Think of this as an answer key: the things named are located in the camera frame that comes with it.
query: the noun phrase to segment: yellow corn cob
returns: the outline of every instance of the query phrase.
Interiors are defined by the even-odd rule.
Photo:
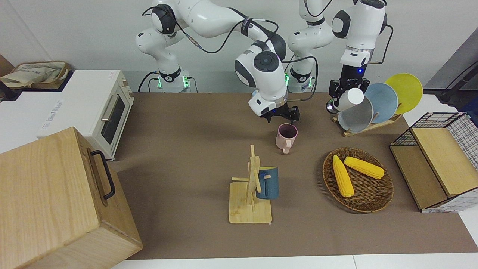
[[[354,157],[345,158],[344,164],[362,174],[373,177],[374,179],[381,179],[385,174],[385,171],[381,167]]]
[[[334,168],[335,179],[337,180],[340,194],[343,197],[350,197],[354,195],[354,188],[352,186],[352,182],[350,181],[350,177],[348,176],[344,164],[337,155],[334,155],[332,167]]]

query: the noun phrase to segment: table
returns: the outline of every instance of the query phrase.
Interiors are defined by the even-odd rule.
[[[111,167],[119,172],[144,250],[131,259],[226,258],[377,253],[452,253],[478,249],[458,214],[419,213],[388,145],[407,124],[342,137],[324,105],[298,103],[299,135],[289,155],[276,128],[256,117],[249,94],[136,95]],[[249,144],[263,165],[279,167],[281,194],[271,225],[229,224],[230,177],[247,171]],[[324,195],[322,162],[343,146],[368,151],[391,174],[395,195],[382,211],[357,215]]]

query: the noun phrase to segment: oven door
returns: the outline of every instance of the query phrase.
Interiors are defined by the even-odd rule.
[[[99,132],[96,134],[97,141],[102,145],[102,148],[108,149],[111,158],[116,151],[130,108],[130,103],[127,101],[124,92],[116,84],[116,90],[109,98],[105,112],[101,117],[102,124],[100,124]]]

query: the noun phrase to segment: round woven basket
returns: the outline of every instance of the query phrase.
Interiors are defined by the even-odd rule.
[[[347,156],[367,161],[383,168],[385,175],[382,179],[374,179],[345,166],[354,187],[354,195],[343,197],[338,190],[334,168],[332,167],[334,155],[337,155],[342,161]],[[332,196],[342,205],[357,212],[371,213],[382,210],[393,198],[393,183],[387,169],[374,156],[360,149],[342,147],[329,153],[322,166],[322,175]]]

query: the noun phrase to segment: white toaster oven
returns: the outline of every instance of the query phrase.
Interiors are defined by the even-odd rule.
[[[55,97],[36,136],[74,126],[107,159],[114,159],[133,93],[120,70],[77,70]]]

